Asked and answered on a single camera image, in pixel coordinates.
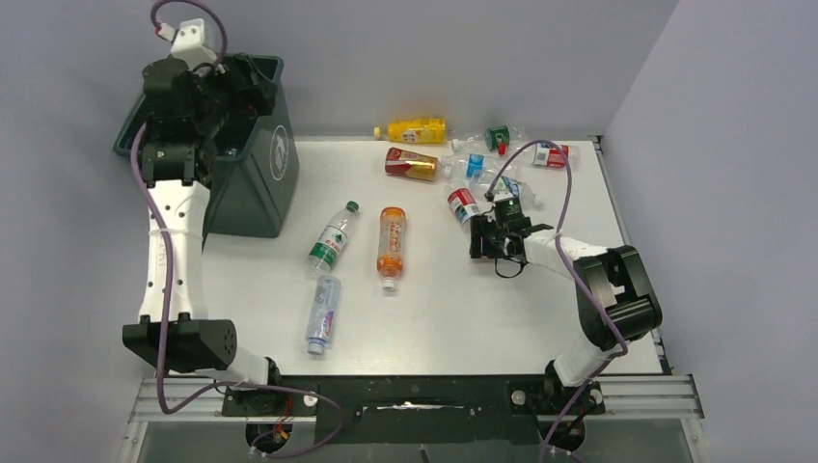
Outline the clear bottle red white label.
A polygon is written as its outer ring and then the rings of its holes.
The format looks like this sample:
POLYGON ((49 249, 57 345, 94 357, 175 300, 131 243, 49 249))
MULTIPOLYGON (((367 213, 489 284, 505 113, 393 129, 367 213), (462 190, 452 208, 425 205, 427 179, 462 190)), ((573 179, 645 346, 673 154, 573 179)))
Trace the clear bottle red white label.
POLYGON ((483 213, 468 184, 463 180, 453 180, 445 186, 448 207, 459 226, 467 231, 473 219, 483 213))

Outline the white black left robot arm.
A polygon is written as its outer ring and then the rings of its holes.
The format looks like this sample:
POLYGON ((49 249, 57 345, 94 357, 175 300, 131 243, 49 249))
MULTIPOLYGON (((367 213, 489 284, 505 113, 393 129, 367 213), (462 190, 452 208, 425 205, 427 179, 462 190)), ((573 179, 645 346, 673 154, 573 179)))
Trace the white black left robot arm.
POLYGON ((247 54, 193 66, 167 57, 142 76, 145 113, 130 162, 148 208, 148 272, 138 319, 122 328, 123 345, 159 372, 265 384, 271 360, 242 346, 231 320, 209 315, 202 258, 216 138, 271 115, 276 85, 247 54))

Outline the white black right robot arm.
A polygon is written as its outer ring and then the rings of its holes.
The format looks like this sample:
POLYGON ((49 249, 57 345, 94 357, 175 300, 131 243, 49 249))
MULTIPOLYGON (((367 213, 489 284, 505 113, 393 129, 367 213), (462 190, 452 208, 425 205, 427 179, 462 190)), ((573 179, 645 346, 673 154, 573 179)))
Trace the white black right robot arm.
POLYGON ((575 286, 579 334, 547 366, 553 378, 542 386, 552 410, 569 410, 581 398, 580 385, 664 319, 641 255, 630 245, 605 247, 567 237, 554 226, 534 223, 512 198, 473 217, 470 239, 473 259, 510 261, 519 269, 540 266, 575 286))

